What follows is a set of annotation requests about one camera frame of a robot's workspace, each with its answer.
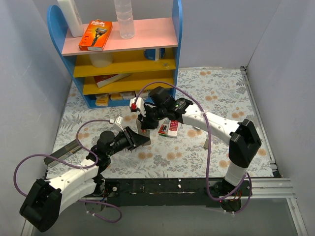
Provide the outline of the grey white remote control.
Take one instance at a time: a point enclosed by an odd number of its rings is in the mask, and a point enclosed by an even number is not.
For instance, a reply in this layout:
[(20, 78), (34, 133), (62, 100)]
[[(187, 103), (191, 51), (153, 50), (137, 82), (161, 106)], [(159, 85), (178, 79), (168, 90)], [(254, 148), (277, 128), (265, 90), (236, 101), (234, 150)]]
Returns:
[(143, 147), (144, 146), (149, 146), (151, 144), (150, 131), (147, 130), (147, 129), (142, 130), (141, 129), (141, 122), (139, 120), (136, 120), (136, 126), (137, 126), (138, 134), (147, 138), (147, 141), (144, 144), (142, 144), (142, 146)]

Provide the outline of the grey battery cover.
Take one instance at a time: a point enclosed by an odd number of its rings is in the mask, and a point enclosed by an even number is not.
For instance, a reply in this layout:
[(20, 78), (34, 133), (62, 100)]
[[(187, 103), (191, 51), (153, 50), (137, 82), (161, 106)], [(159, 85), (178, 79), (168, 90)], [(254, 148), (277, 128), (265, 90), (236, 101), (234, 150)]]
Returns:
[(204, 148), (208, 149), (209, 148), (209, 140), (206, 139), (205, 143), (204, 143)]

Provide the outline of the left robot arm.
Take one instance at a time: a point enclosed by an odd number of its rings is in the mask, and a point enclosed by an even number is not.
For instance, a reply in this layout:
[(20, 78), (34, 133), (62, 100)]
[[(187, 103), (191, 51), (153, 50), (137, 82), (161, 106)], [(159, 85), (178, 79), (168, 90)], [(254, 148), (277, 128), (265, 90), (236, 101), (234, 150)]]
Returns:
[(81, 162), (79, 168), (49, 179), (37, 179), (27, 194), (20, 214), (40, 232), (50, 229), (60, 213), (82, 197), (95, 197), (104, 193), (101, 173), (111, 163), (110, 157), (124, 149), (133, 150), (150, 141), (150, 137), (137, 134), (129, 127), (117, 135), (104, 131)]

